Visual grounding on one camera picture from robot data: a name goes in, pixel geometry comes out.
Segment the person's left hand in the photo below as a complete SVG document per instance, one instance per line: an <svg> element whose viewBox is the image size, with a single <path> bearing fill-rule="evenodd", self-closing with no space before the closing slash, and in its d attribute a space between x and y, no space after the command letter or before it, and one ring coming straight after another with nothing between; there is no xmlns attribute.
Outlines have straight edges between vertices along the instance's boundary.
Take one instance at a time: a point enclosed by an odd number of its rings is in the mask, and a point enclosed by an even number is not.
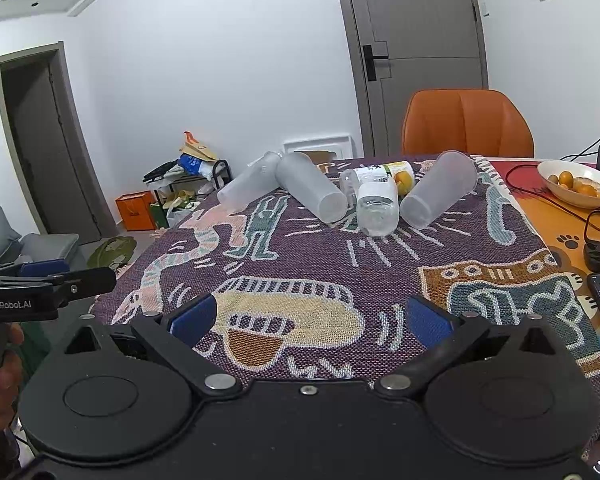
<svg viewBox="0 0 600 480"><path fill-rule="evenodd" d="M15 416L16 402L22 382L23 370L20 356L7 350L0 367L0 431L6 429Z"/></svg>

